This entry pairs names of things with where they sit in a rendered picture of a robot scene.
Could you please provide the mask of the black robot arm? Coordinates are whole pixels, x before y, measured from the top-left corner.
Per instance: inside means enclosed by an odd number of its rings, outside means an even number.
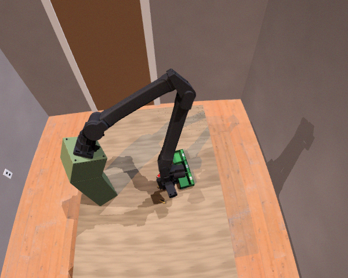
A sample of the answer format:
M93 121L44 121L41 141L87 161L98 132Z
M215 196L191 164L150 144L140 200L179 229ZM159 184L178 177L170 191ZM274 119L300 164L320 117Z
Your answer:
M183 178L186 175L183 164L174 165L172 162L186 116L193 105L196 93L188 81L176 71L169 69L166 72L157 80L102 113L93 112L88 122L85 122L85 129L83 128L78 135L73 154L92 159L96 141L104 136L104 131L142 106L176 89L174 108L164 144L158 156L162 187L166 188L169 198L173 198L177 196L174 179Z

